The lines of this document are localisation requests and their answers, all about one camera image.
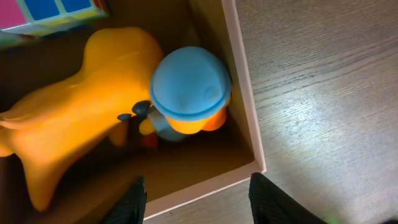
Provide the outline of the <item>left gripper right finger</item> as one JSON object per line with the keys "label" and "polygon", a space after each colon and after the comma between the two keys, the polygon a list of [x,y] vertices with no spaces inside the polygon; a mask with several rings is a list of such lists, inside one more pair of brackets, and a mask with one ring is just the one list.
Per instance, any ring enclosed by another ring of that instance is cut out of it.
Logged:
{"label": "left gripper right finger", "polygon": [[251,174],[248,196],[254,224],[326,224],[260,172]]}

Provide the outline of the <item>yellow dog toy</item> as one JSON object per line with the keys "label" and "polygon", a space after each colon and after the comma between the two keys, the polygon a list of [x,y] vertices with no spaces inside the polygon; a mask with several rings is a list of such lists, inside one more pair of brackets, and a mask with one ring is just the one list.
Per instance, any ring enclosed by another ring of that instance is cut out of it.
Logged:
{"label": "yellow dog toy", "polygon": [[1,155],[22,162],[35,209],[48,209],[63,174],[113,128],[150,100],[150,80],[164,53],[138,27],[107,28],[87,41],[81,69],[40,88],[1,113]]}

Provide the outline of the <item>rubiks cube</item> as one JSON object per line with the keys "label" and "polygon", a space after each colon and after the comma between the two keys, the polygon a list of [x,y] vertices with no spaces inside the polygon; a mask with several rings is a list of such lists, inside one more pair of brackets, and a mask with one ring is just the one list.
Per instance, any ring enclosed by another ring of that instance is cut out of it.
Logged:
{"label": "rubiks cube", "polygon": [[1,48],[76,30],[108,16],[105,0],[1,0]]}

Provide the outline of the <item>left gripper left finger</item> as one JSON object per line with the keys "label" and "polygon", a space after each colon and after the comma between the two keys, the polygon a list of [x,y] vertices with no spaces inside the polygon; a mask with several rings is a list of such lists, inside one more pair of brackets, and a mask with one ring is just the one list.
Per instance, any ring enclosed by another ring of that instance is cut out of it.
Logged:
{"label": "left gripper left finger", "polygon": [[139,176],[100,224],[143,224],[146,203],[144,178]]}

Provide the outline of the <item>yellow duck toy blue cap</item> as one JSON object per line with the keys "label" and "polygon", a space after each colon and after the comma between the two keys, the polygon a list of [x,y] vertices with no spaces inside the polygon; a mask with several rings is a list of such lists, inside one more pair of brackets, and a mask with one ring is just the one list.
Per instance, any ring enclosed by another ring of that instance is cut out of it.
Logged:
{"label": "yellow duck toy blue cap", "polygon": [[200,131],[215,131],[226,121],[232,83],[223,63],[201,47],[168,54],[150,81],[152,106],[139,125],[142,143],[156,147],[157,138],[183,141]]}

